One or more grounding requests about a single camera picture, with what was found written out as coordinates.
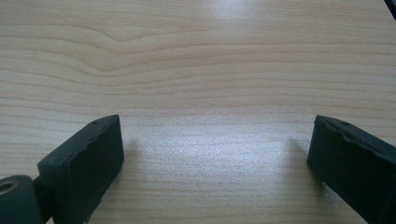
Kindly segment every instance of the wooden table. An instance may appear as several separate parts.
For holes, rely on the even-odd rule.
[[[381,0],[0,3],[0,178],[120,114],[90,223],[365,223],[305,164],[316,114],[396,144]]]

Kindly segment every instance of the black clamp jaw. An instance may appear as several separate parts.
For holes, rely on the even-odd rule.
[[[317,116],[307,163],[369,224],[396,223],[396,147]]]
[[[392,13],[393,18],[396,20],[396,0],[385,0],[390,13]]]
[[[89,220],[124,159],[120,117],[87,124],[38,163],[40,175],[0,180],[0,224]]]

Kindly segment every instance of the wood grain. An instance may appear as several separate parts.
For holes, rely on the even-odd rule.
[[[0,178],[120,114],[90,223],[364,223],[305,165],[316,114],[396,144],[380,0],[0,3]]]

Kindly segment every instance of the round hole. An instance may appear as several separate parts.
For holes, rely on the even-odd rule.
[[[9,180],[0,184],[0,195],[7,194],[18,186],[18,181]]]

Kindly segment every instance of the black rubber block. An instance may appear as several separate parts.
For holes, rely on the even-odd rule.
[[[95,120],[39,164],[43,188],[52,189],[55,223],[88,220],[120,171],[124,159],[118,115]]]
[[[368,223],[396,223],[395,147],[347,122],[317,116],[307,163]]]

